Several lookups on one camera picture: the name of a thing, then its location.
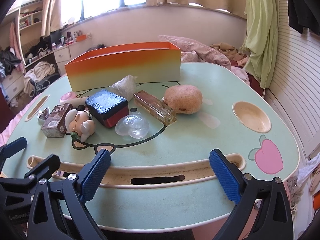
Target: small brown card box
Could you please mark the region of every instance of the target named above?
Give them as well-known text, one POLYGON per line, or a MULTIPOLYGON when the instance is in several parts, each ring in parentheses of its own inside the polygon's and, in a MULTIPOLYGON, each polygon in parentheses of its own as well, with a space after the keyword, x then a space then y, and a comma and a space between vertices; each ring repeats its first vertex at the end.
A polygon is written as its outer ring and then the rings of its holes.
POLYGON ((72 109, 70 103, 55 106, 51 114, 45 120, 41 130, 47 138, 62 138, 66 133, 65 117, 66 114, 72 109))

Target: pink peach illustration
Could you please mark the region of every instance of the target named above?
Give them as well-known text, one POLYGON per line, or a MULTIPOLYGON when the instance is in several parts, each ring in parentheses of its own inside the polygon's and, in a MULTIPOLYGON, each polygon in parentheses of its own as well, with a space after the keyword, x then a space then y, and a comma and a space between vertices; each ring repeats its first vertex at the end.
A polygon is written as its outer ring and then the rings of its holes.
POLYGON ((250 151, 249 160, 254 160, 259 169, 266 174, 276 174, 281 171, 283 169, 283 161, 275 143, 261 135, 260 146, 261 148, 255 148, 250 151))

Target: green cloth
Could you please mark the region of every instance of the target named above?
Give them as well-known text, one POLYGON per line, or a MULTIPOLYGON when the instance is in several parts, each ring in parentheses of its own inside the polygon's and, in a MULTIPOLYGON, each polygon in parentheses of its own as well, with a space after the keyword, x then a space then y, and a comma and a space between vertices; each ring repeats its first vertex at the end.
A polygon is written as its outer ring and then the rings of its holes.
POLYGON ((275 0, 247 0, 247 36, 242 49, 251 51, 244 69, 268 88, 276 63, 278 15, 275 0))

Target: slatted closet door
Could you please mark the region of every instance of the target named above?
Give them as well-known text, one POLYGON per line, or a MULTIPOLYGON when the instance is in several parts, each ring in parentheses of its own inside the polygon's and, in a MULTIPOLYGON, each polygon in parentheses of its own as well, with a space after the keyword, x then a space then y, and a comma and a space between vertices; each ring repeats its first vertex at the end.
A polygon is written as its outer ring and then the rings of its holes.
POLYGON ((288 2, 279 0, 278 51, 269 89, 309 155, 320 142, 320 37, 306 29, 300 34, 288 21, 288 2))

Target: silver bolt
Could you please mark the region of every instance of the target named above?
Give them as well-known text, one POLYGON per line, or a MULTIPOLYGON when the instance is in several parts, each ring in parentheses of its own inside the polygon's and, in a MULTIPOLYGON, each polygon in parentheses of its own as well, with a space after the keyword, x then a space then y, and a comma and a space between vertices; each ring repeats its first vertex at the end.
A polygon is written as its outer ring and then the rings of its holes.
POLYGON ((71 173, 71 174, 69 174, 69 176, 68 176, 68 180, 74 180, 76 177, 77 177, 76 174, 71 173))
POLYGON ((251 180, 253 178, 250 173, 245 173, 243 176, 246 180, 251 180))
POLYGON ((42 185, 46 182, 47 180, 45 178, 42 178, 41 180, 39 180, 39 184, 42 185))
POLYGON ((275 182, 280 184, 282 182, 282 179, 280 179, 279 177, 275 177, 275 182))

